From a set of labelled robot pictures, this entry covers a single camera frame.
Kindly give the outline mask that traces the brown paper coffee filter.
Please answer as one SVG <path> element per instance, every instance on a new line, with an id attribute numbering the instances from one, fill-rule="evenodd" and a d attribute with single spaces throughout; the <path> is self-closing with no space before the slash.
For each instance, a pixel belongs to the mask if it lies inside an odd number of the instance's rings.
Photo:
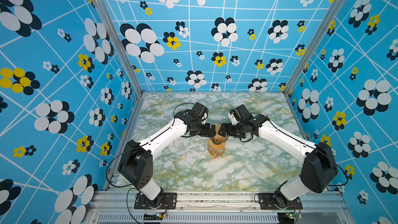
<path id="1" fill-rule="evenodd" d="M 215 134 L 211 138 L 212 143 L 215 145 L 220 145 L 224 141 L 224 137 L 219 134 L 219 131 L 220 131 L 220 125 L 216 124 L 215 125 Z"/>

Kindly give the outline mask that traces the orange glass coffee carafe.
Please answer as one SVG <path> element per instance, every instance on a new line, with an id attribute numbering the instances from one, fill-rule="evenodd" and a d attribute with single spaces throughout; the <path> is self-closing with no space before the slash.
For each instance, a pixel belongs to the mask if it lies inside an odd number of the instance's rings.
<path id="1" fill-rule="evenodd" d="M 221 144 L 215 144 L 210 140 L 208 143 L 207 150 L 212 155 L 213 158 L 216 158 L 224 154 L 225 146 L 226 142 L 223 142 Z"/>

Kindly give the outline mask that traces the grey ribbed glass dripper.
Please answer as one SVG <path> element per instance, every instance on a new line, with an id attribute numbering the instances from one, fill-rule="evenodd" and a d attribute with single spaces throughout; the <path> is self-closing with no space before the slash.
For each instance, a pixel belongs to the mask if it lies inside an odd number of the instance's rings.
<path id="1" fill-rule="evenodd" d="M 228 140 L 228 137 L 223 137 L 223 136 L 217 135 L 212 138 L 209 138 L 208 142 L 209 142 L 209 145 L 212 146 L 213 148 L 219 149 L 226 145 L 227 140 Z"/>

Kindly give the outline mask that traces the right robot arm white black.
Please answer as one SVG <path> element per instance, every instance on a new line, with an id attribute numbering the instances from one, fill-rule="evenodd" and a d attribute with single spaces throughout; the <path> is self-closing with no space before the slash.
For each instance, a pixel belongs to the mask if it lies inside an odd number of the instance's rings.
<path id="1" fill-rule="evenodd" d="M 322 193 L 339 173 L 331 147 L 315 144 L 279 127 L 267 116 L 250 113 L 244 105 L 230 110 L 229 123 L 223 123 L 217 133 L 222 137 L 239 138 L 250 134 L 270 141 L 292 155 L 301 165 L 298 176 L 285 181 L 274 192 L 275 205 L 287 208 L 294 200 L 309 193 Z"/>

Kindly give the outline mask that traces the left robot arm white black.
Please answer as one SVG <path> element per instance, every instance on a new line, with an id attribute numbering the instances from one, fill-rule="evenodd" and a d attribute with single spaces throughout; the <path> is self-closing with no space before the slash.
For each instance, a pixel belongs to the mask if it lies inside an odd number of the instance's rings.
<path id="1" fill-rule="evenodd" d="M 180 111 L 155 134 L 139 142 L 129 141 L 118 166 L 120 174 L 134 186 L 153 208 L 163 201 L 164 190 L 153 179 L 153 162 L 162 150 L 186 133 L 212 138 L 215 126 L 207 123 L 208 108 L 199 102 L 191 109 Z"/>

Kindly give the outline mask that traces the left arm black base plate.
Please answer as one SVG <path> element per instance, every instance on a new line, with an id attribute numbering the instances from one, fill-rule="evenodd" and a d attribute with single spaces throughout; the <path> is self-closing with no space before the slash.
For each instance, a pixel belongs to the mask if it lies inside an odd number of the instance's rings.
<path id="1" fill-rule="evenodd" d="M 149 200 L 144 194 L 138 193 L 135 197 L 134 209 L 175 209 L 177 193 L 162 192 L 154 200 Z"/>

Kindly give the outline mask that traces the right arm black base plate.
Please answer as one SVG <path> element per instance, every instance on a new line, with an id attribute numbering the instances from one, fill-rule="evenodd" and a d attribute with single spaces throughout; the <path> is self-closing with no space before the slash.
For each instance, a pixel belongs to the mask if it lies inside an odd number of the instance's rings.
<path id="1" fill-rule="evenodd" d="M 284 196 L 274 193 L 255 194 L 254 201 L 260 204 L 261 210 L 298 211 L 303 209 L 300 198 L 290 201 L 285 199 Z"/>

